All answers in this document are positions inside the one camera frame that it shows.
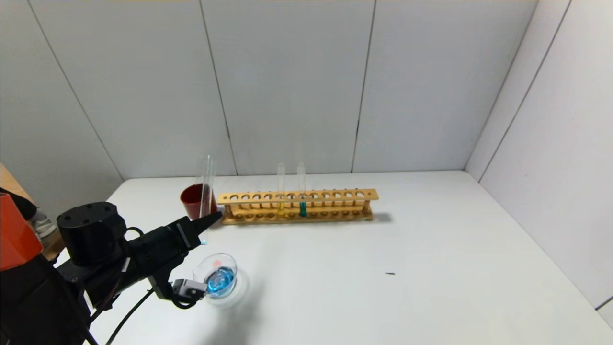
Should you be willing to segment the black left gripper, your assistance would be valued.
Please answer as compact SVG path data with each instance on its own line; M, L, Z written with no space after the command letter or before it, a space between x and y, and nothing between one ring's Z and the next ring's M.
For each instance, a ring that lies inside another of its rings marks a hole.
M223 218L217 211L191 220L183 217L172 223L144 232L129 227L138 237L128 241L128 271L171 271L184 261L189 251L201 244L199 236Z

